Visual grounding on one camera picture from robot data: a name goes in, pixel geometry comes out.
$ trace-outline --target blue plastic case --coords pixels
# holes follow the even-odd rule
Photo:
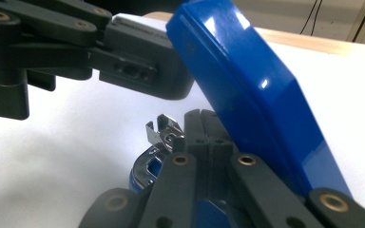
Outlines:
[[[228,0],[183,4],[167,35],[242,152],[296,193],[351,196],[295,76]]]

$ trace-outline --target cable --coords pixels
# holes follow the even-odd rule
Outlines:
[[[321,3],[322,3],[322,0],[320,0],[319,5],[318,5],[318,8],[317,8],[316,15],[314,16],[313,29],[311,30],[310,36],[313,36],[314,27],[316,26],[316,20],[317,20],[317,17],[318,17],[319,8],[321,7]]]
[[[308,24],[308,21],[310,20],[311,14],[313,14],[314,7],[316,6],[317,1],[318,1],[318,0],[316,0],[316,1],[314,2],[314,5],[313,5],[313,7],[311,8],[311,11],[310,11],[309,17],[307,18],[307,21],[306,21],[306,23],[304,24],[304,27],[303,27],[303,29],[301,30],[300,34],[301,34],[301,33],[303,33],[304,29],[306,29],[306,26],[307,26],[307,24]]]

